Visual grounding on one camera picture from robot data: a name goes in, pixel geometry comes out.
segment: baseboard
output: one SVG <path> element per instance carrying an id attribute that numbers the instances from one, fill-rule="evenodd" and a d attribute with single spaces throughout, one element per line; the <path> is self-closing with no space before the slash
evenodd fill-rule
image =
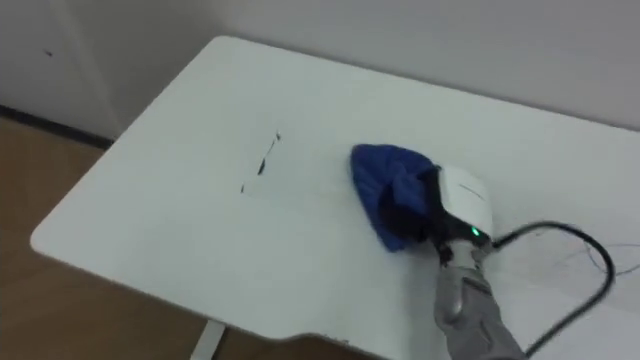
<path id="1" fill-rule="evenodd" d="M 0 116 L 73 141 L 108 149 L 113 140 L 0 105 Z"/>

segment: table surface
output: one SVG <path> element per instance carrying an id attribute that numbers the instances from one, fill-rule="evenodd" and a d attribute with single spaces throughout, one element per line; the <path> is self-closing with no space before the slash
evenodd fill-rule
<path id="1" fill-rule="evenodd" d="M 432 318 L 437 260 L 428 246 L 380 245 L 350 182 L 356 143 L 405 146 L 482 178 L 497 233 L 556 219 L 607 244 L 621 270 L 640 258 L 640 134 L 229 37 L 146 109 L 32 245 L 268 338 L 446 359 Z M 579 240 L 553 232 L 486 267 L 523 347 L 603 280 Z M 635 277 L 537 358 L 635 358 Z"/>

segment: black cable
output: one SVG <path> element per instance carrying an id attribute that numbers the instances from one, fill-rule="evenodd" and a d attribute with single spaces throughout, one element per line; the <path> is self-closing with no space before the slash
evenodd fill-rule
<path id="1" fill-rule="evenodd" d="M 584 315 L 587 311 L 591 310 L 594 306 L 600 303 L 604 298 L 609 294 L 613 284 L 615 283 L 616 277 L 616 268 L 613 264 L 613 260 L 607 250 L 602 246 L 599 242 L 597 242 L 590 235 L 582 232 L 580 229 L 577 229 L 571 225 L 559 223 L 555 221 L 540 221 L 531 224 L 524 225 L 504 236 L 499 238 L 493 243 L 493 248 L 495 250 L 501 250 L 505 246 L 514 242 L 520 236 L 531 232 L 532 230 L 539 228 L 551 228 L 562 230 L 564 232 L 568 232 L 574 236 L 579 237 L 585 243 L 591 245 L 602 257 L 602 260 L 605 264 L 606 269 L 606 278 L 602 286 L 596 291 L 593 295 L 591 295 L 583 304 L 576 307 L 569 314 L 567 314 L 560 321 L 555 323 L 549 330 L 547 330 L 542 336 L 538 338 L 533 344 L 529 346 L 527 351 L 525 351 L 525 355 L 527 358 L 531 358 L 536 352 L 538 352 L 544 345 L 546 345 L 551 339 L 556 337 L 558 333 L 564 330 L 568 325 L 576 321 L 582 315 Z"/>

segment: wooden floor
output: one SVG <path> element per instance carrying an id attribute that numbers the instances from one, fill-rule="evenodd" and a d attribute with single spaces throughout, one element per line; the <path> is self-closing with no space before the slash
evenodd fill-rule
<path id="1" fill-rule="evenodd" d="M 205 320 L 37 255 L 29 236 L 102 155 L 0 118 L 0 359 L 189 359 Z M 228 330 L 220 360 L 365 356 L 316 339 Z"/>

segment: white wall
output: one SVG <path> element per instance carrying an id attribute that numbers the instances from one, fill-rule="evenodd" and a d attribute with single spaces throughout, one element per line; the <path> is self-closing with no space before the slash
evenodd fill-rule
<path id="1" fill-rule="evenodd" d="M 49 0 L 79 34 L 77 46 L 123 128 L 213 38 L 204 0 Z"/>
<path id="2" fill-rule="evenodd" d="M 0 104 L 115 137 L 115 118 L 68 45 L 46 1 L 0 2 Z"/>
<path id="3" fill-rule="evenodd" d="M 124 125 L 215 34 L 640 129 L 633 0 L 54 0 Z"/>

